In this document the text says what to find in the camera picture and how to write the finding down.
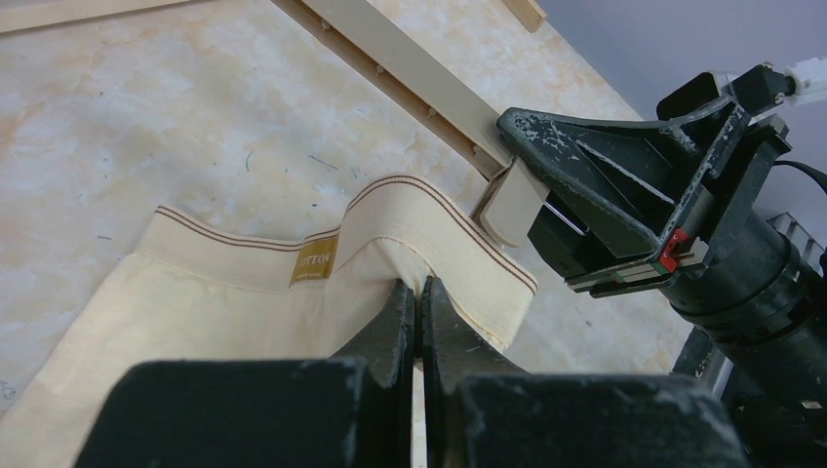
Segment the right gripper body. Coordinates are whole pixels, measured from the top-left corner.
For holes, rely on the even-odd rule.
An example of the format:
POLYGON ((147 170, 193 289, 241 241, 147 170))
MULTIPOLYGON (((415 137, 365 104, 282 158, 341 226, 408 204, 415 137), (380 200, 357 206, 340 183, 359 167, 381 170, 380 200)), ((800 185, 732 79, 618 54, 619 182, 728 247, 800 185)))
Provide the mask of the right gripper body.
POLYGON ((792 96, 792 73, 767 64, 703 72, 658 103, 656 122, 590 126, 577 145, 605 181, 594 205, 620 225, 648 225, 654 244, 614 254, 569 286, 596 297, 665 289, 725 260, 770 164, 788 150, 774 108, 792 96))

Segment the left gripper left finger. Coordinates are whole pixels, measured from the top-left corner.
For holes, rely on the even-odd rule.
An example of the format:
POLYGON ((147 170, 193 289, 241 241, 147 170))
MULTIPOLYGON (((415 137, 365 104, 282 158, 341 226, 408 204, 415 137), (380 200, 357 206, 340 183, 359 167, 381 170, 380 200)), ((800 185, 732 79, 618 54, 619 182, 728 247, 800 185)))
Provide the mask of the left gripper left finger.
POLYGON ((397 280, 377 315, 335 353, 358 370, 344 445, 351 467, 411 465, 414 318, 414 292, 397 280))

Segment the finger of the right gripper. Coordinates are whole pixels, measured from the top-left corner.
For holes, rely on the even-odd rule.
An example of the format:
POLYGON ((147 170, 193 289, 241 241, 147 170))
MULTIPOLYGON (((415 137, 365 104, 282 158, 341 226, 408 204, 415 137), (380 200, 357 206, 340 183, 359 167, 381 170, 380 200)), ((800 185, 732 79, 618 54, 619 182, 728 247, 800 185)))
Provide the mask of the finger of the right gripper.
POLYGON ((561 198, 549 193, 530 228, 529 240, 562 277, 593 273, 620 263, 596 230, 608 227, 608 219, 582 197, 561 198))
POLYGON ((665 121, 591 120, 511 107, 496 121, 506 146, 618 258, 652 254, 700 145, 665 121))

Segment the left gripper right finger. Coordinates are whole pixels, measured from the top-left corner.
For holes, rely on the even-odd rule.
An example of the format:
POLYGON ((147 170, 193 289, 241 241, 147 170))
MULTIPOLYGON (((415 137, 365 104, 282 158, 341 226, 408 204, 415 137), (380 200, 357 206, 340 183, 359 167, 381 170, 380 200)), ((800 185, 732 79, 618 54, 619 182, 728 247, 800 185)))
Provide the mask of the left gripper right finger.
POLYGON ((427 465, 467 467, 468 430, 477 412, 466 407, 463 382, 472 376, 522 375, 457 312, 444 282, 428 277, 420 302, 427 465))

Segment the beige clip hanger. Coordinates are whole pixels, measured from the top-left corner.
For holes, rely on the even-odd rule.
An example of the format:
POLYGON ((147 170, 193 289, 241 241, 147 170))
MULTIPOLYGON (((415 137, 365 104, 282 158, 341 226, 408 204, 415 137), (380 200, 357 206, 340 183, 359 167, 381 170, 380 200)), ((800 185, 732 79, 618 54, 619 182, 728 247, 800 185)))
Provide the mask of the beige clip hanger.
POLYGON ((280 1, 319 42, 444 141, 487 181, 472 219, 516 248, 548 188, 499 137, 497 112, 367 1, 280 1))

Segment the beige cotton underwear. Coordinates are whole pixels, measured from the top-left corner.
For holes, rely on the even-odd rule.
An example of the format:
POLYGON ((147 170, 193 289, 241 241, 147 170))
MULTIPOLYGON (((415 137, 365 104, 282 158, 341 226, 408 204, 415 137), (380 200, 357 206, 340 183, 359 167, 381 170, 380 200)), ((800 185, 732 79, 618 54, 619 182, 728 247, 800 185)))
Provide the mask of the beige cotton underwear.
POLYGON ((440 278, 451 304, 497 350, 512 342, 535 277, 429 181, 368 183, 340 224, 301 241, 218 231, 159 206, 1 419, 5 467, 67 467, 105 396, 160 359, 329 357, 402 280, 440 278))

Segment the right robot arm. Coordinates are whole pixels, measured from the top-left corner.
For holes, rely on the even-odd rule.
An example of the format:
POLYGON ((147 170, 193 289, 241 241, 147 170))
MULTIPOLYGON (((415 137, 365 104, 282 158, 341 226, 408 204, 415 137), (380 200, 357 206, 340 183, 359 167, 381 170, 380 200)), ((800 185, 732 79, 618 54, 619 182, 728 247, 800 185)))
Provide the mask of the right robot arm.
POLYGON ((826 62, 703 72, 647 122, 511 107, 505 146, 548 189, 529 239, 578 293, 662 293, 693 327, 678 367, 722 391, 758 467, 826 463, 826 253, 753 205, 785 164, 783 103, 826 62))

